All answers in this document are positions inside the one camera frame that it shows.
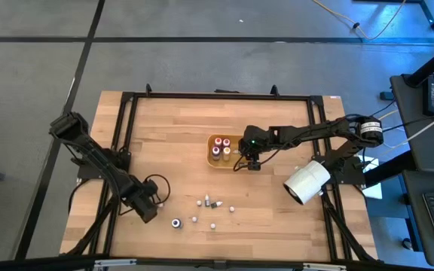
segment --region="black clamp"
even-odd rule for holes
[[[214,269],[224,270],[227,269],[227,261],[226,260],[214,260]]]
[[[271,94],[271,95],[274,95],[274,97],[275,97],[276,99],[280,98],[279,90],[277,89],[277,86],[276,86],[276,85],[273,85],[273,86],[271,87],[271,89],[270,89],[270,94]]]
[[[150,92],[152,92],[153,90],[151,89],[151,87],[150,87],[150,84],[147,84],[146,86],[145,86],[145,95],[147,96],[147,97],[150,97]]]

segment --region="small white object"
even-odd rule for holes
[[[292,174],[284,183],[284,187],[297,202],[305,204],[330,178],[328,170],[312,160],[304,168]]]

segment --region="white cable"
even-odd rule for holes
[[[409,138],[407,138],[407,139],[404,140],[403,142],[401,142],[401,143],[397,144],[396,146],[394,146],[393,148],[389,149],[388,151],[385,151],[385,152],[383,152],[383,153],[381,153],[381,154],[378,154],[378,155],[376,156],[376,158],[374,158],[373,160],[371,160],[370,163],[372,163],[372,162],[373,162],[374,160],[376,160],[377,158],[382,157],[382,156],[385,155],[385,154],[388,154],[389,152],[391,152],[391,151],[394,150],[395,148],[397,148],[397,147],[399,147],[399,146],[401,146],[401,145],[406,144],[406,142],[409,142],[410,140],[412,140],[412,139],[414,139],[415,137],[419,136],[422,132],[428,130],[428,129],[429,129],[431,126],[433,126],[433,125],[434,125],[434,121],[433,121],[432,123],[426,125],[423,129],[421,129],[420,131],[418,131],[418,132],[415,133],[414,135],[410,136]]]
[[[339,14],[337,12],[332,11],[331,9],[329,9],[328,7],[326,7],[325,5],[321,4],[320,2],[318,2],[317,0],[313,0],[314,3],[318,4],[319,6],[321,6],[321,8],[324,8],[325,10],[329,11],[330,13],[342,17],[348,21],[350,21],[351,23],[353,23],[353,25],[356,24],[355,21],[351,20],[348,16],[344,16],[343,14]],[[401,8],[403,8],[403,6],[405,5],[406,0],[403,0],[403,2],[401,3],[401,5],[399,6],[398,10],[396,11],[396,13],[393,15],[393,17],[391,17],[391,20],[388,22],[388,24],[386,24],[386,26],[383,28],[383,30],[381,30],[381,32],[379,32],[375,37],[373,38],[369,38],[366,33],[364,31],[362,31],[361,26],[358,26],[357,29],[362,33],[362,35],[365,36],[365,38],[369,41],[372,41],[374,39],[376,39],[377,37],[379,37],[381,34],[383,34],[384,30],[386,30],[386,28],[388,28],[388,26],[391,24],[391,22],[393,21],[393,19],[396,17],[396,15],[398,15],[399,11],[401,10]]]
[[[390,116],[392,114],[395,114],[396,112],[398,112],[398,110],[393,110],[390,113],[385,114],[384,116],[381,116],[380,118],[378,118],[378,120],[383,120],[385,117],[388,117],[388,116]]]
[[[391,127],[383,127],[383,132],[386,132],[387,130],[389,130]],[[395,128],[395,129],[398,129],[398,130],[400,130],[400,131],[405,131],[404,129],[402,129],[402,128]]]

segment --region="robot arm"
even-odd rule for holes
[[[157,206],[150,197],[157,193],[152,180],[140,182],[135,176],[117,168],[102,147],[88,135],[88,123],[78,113],[68,113],[51,123],[50,134],[75,149],[109,182],[112,193],[147,223],[157,215]]]
[[[350,130],[352,123],[355,124],[353,132]],[[247,167],[249,170],[259,170],[261,164],[268,161],[267,159],[259,162],[260,153],[288,150],[299,146],[302,142],[335,136],[346,138],[347,142],[339,149],[326,153],[321,163],[311,161],[304,168],[298,169],[283,185],[289,195],[300,204],[305,204],[316,193],[322,196],[325,210],[331,215],[357,257],[360,260],[375,261],[354,238],[322,186],[329,180],[330,172],[342,171],[344,162],[354,157],[358,151],[367,147],[377,147],[383,143],[381,122],[378,119],[353,115],[353,117],[341,117],[334,121],[299,128],[272,126],[268,131],[256,126],[247,126],[244,136],[239,141],[239,151],[242,157],[250,162],[237,169]],[[358,170],[362,174],[362,168],[359,167]]]
[[[306,127],[271,126],[264,131],[259,127],[249,125],[239,140],[239,152],[250,162],[248,170],[260,170],[259,154],[267,151],[284,151],[298,147],[302,142],[315,139],[342,137],[348,141],[336,151],[326,154],[324,167],[334,171],[342,166],[345,159],[352,157],[363,148],[374,148],[383,143],[381,122],[374,117],[353,115],[355,117],[341,117],[333,121],[310,125]]]

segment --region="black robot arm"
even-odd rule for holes
[[[68,113],[51,123],[50,134],[80,153],[84,160],[99,170],[109,182],[112,193],[147,223],[157,215],[157,206],[150,200],[157,193],[152,180],[140,182],[135,176],[117,168],[104,150],[88,135],[88,123],[79,113]]]
[[[324,166],[330,171],[342,166],[344,160],[363,148],[374,148],[383,143],[381,122],[374,117],[361,115],[340,117],[333,121],[305,127],[271,126],[267,131],[249,125],[239,140],[239,152],[249,162],[240,166],[236,164],[234,170],[243,167],[248,170],[260,170],[262,163],[258,160],[259,154],[263,152],[288,150],[298,147],[302,142],[335,136],[346,138],[347,142],[339,149],[326,154]]]

